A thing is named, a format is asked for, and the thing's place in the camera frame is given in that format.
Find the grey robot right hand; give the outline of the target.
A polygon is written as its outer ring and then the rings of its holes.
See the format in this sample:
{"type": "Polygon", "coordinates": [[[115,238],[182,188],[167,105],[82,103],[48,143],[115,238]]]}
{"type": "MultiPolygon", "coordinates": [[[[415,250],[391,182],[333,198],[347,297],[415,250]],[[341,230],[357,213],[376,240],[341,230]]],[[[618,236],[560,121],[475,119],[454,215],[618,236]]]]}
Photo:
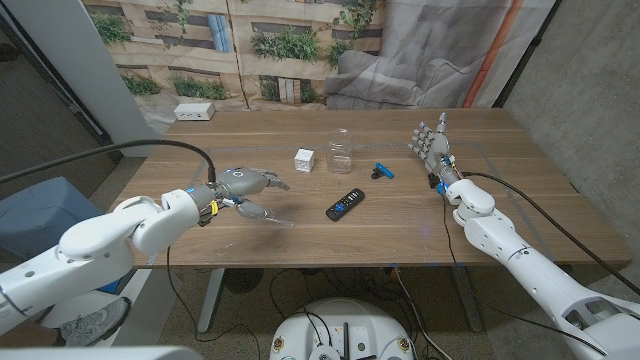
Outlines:
{"type": "Polygon", "coordinates": [[[413,130],[408,147],[424,162],[428,171],[429,184],[432,188],[448,188],[461,179],[454,169],[450,146],[445,135],[447,114],[442,112],[439,123],[431,129],[424,122],[413,130]]]}

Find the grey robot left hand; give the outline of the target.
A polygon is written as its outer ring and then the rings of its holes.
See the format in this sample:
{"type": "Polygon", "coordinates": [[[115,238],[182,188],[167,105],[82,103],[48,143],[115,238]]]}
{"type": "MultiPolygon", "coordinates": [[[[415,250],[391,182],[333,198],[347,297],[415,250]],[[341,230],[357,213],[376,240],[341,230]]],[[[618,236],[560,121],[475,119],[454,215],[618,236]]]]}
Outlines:
{"type": "Polygon", "coordinates": [[[233,168],[221,173],[214,183],[217,199],[234,207],[245,218],[266,219],[271,212],[247,200],[248,195],[261,193],[267,187],[288,191],[290,187],[274,172],[265,169],[233,168]]]}

